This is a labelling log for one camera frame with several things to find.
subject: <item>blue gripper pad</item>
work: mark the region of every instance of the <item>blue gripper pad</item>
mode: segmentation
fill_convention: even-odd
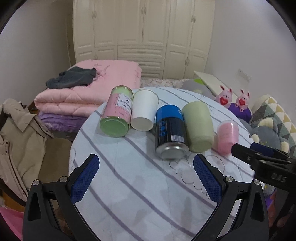
[[[255,152],[259,152],[264,156],[268,156],[268,157],[273,157],[274,156],[274,151],[272,150],[272,148],[269,148],[267,146],[258,144],[256,142],[251,144],[250,149],[255,151]]]
[[[82,200],[91,181],[99,169],[99,164],[99,158],[94,155],[72,185],[70,199],[73,204]]]
[[[193,167],[210,199],[220,203],[225,189],[222,173],[216,167],[213,167],[202,154],[194,157]]]

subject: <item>white tablecloth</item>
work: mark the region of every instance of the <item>white tablecloth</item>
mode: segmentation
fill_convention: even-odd
[[[159,96],[158,107],[173,104],[182,109],[188,102],[203,101],[209,107],[215,132],[221,121],[232,119],[239,125],[239,144],[250,147],[253,142],[233,113],[207,97],[173,88],[146,89]],[[191,240],[217,205],[193,169],[194,154],[178,163],[163,161],[155,155],[155,137],[150,132],[131,129],[123,138],[106,136],[98,125],[104,106],[87,119],[71,148],[69,174],[91,153],[100,160],[90,187],[76,203],[81,215],[102,241]],[[224,176],[252,181],[254,172],[246,163],[220,156],[213,149],[203,154]],[[238,203],[225,232],[237,208]]]

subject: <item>pink and green can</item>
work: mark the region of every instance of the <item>pink and green can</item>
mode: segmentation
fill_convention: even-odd
[[[131,124],[132,90],[124,85],[113,88],[100,120],[102,132],[111,137],[125,136]]]

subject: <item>pink fabric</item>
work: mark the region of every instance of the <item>pink fabric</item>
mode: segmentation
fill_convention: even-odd
[[[125,60],[84,60],[75,66],[96,68],[97,75],[88,86],[65,89],[46,89],[35,98],[35,106],[45,112],[60,115],[89,117],[108,100],[111,90],[118,85],[140,88],[142,69],[136,62]]]
[[[24,213],[0,207],[0,213],[13,233],[22,240],[22,222]]]

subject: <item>folded pink comforter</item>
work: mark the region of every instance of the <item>folded pink comforter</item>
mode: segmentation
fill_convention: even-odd
[[[108,100],[111,90],[118,85],[140,88],[142,69],[136,62],[125,60],[84,60],[75,66],[92,69],[97,74],[88,86],[65,89],[46,89],[35,98],[35,106],[45,112],[89,117]]]

